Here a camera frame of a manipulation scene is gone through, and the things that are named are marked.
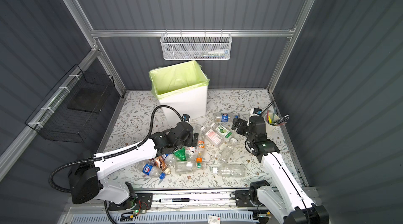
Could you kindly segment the clear ribbed bottle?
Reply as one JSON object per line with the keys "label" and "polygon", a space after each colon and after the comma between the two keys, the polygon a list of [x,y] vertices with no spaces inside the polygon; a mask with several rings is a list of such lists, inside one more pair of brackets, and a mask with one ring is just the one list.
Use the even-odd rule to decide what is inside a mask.
{"label": "clear ribbed bottle", "polygon": [[242,164],[221,164],[212,168],[212,172],[221,177],[244,177],[246,169]]}

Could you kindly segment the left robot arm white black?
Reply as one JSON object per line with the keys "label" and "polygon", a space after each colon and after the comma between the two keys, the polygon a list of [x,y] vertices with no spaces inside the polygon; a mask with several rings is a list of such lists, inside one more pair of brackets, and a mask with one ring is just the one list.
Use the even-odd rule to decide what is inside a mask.
{"label": "left robot arm white black", "polygon": [[194,129],[189,123],[188,114],[180,114],[176,109],[167,105],[157,106],[151,119],[160,108],[173,111],[179,122],[170,129],[153,132],[150,127],[144,140],[105,153],[96,153],[70,162],[52,171],[48,177],[51,188],[71,195],[74,204],[83,204],[97,199],[120,205],[129,198],[134,198],[134,189],[124,183],[112,183],[107,177],[127,166],[171,154],[184,146],[195,146]]}

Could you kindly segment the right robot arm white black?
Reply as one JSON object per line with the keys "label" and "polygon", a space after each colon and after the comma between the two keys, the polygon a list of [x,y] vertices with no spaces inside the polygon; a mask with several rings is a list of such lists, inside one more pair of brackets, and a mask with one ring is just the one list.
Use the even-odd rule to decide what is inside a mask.
{"label": "right robot arm white black", "polygon": [[281,224],[328,224],[330,217],[324,206],[317,205],[299,186],[287,168],[280,150],[266,133],[266,123],[257,114],[247,121],[234,119],[232,130],[246,137],[246,149],[257,157],[263,169],[271,175],[276,193],[266,180],[249,187],[251,201],[264,205]]}

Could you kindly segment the small clear white-cap bottle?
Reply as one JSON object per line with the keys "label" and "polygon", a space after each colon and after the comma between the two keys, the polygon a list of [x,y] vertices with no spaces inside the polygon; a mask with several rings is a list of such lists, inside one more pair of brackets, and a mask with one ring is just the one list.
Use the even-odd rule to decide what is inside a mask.
{"label": "small clear white-cap bottle", "polygon": [[223,149],[221,156],[220,156],[220,161],[222,163],[227,163],[229,159],[231,158],[231,155],[235,149],[235,146],[238,144],[238,140],[235,138],[231,138],[228,142],[228,145]]}

